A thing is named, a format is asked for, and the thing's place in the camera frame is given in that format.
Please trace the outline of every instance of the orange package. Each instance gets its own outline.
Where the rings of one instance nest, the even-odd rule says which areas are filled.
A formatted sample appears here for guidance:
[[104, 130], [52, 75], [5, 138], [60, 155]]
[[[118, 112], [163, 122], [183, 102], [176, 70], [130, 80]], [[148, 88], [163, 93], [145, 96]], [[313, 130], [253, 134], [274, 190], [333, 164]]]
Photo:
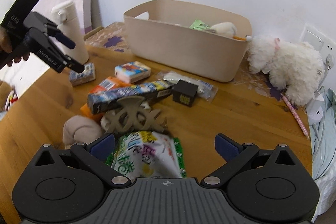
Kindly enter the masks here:
[[108, 91], [108, 90], [113, 90], [116, 88], [123, 88], [125, 86], [130, 86], [130, 84], [124, 83], [118, 78], [109, 76], [105, 80], [103, 80], [99, 85], [97, 85], [92, 90], [90, 90], [89, 93], [96, 93], [99, 91]]
[[[125, 86], [130, 86], [130, 84], [124, 83], [115, 77], [109, 76], [105, 80], [103, 80], [99, 85], [97, 85], [92, 90], [90, 90], [89, 93], [96, 93], [99, 91], [108, 91], [108, 90], [113, 90], [116, 88], [123, 88]], [[87, 104], [83, 105], [80, 111], [85, 117], [88, 117], [89, 119], [92, 119], [97, 123], [100, 123], [100, 120], [104, 116], [104, 113], [92, 114]]]

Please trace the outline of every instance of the hand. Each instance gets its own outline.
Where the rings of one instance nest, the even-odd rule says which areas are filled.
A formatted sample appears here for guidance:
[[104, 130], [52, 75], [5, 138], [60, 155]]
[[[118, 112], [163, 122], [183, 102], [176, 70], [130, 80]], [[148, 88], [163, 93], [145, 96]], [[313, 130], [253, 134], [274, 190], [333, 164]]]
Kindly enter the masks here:
[[[13, 49], [5, 29], [0, 26], [0, 51], [2, 50], [6, 53], [10, 53]], [[27, 61], [29, 58], [29, 52], [24, 54], [22, 57], [14, 58], [14, 63], [19, 63], [22, 58]], [[13, 61], [10, 61], [7, 65], [11, 67], [13, 65]]]

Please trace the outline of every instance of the candy box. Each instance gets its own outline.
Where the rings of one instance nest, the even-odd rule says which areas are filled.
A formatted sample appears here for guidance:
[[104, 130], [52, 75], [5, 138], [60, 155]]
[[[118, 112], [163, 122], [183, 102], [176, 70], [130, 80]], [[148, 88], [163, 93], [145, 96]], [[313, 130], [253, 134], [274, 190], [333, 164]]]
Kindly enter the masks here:
[[89, 93], [97, 93], [99, 91], [108, 91], [124, 86], [130, 86], [130, 84], [127, 84], [125, 82], [120, 81], [118, 78], [115, 77], [107, 77], [102, 82], [99, 83], [96, 87], [94, 87], [92, 90], [90, 90]]
[[73, 70], [70, 72], [69, 80], [72, 86], [84, 84], [96, 79], [96, 70], [93, 63], [85, 64], [84, 68], [82, 73], [77, 73]]
[[151, 68], [138, 62], [115, 67], [115, 76], [125, 83], [134, 83], [151, 75]]
[[169, 81], [155, 81], [103, 91], [88, 95], [88, 106], [93, 114], [116, 109], [119, 106], [117, 100], [125, 96], [140, 95], [146, 100], [159, 98], [171, 94], [174, 84]]
[[172, 90], [173, 100], [191, 107], [197, 95], [197, 89], [197, 85], [179, 80]]

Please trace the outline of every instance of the green packet in basket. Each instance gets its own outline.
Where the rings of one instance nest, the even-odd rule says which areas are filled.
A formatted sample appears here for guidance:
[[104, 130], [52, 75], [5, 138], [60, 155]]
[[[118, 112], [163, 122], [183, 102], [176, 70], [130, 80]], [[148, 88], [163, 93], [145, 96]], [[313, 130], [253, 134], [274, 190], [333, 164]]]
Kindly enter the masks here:
[[136, 177], [186, 177], [179, 139], [154, 131], [132, 132], [121, 137], [106, 164], [132, 182]]
[[210, 29], [208, 24], [205, 24], [202, 20], [196, 19], [193, 24], [191, 24], [190, 29], [204, 31]]

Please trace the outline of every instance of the black plastic mount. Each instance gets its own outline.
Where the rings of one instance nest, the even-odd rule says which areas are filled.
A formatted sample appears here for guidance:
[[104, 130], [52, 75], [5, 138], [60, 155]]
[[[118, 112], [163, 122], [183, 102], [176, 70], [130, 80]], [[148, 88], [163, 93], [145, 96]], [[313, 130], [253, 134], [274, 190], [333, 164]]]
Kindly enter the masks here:
[[16, 0], [6, 13], [1, 26], [7, 32], [13, 50], [9, 54], [0, 51], [0, 69], [15, 57], [32, 52], [58, 73], [65, 67], [82, 73], [84, 66], [63, 54], [49, 37], [55, 37], [70, 49], [76, 44], [66, 37], [54, 22], [38, 12], [31, 11], [38, 1]]
[[319, 190], [288, 146], [260, 150], [219, 134], [215, 147], [228, 162], [200, 184], [193, 178], [141, 178], [131, 184], [93, 157], [88, 152], [92, 145], [78, 143], [58, 151], [44, 145], [16, 183], [13, 203], [25, 223], [152, 219], [155, 223], [251, 224], [308, 223], [312, 218]]

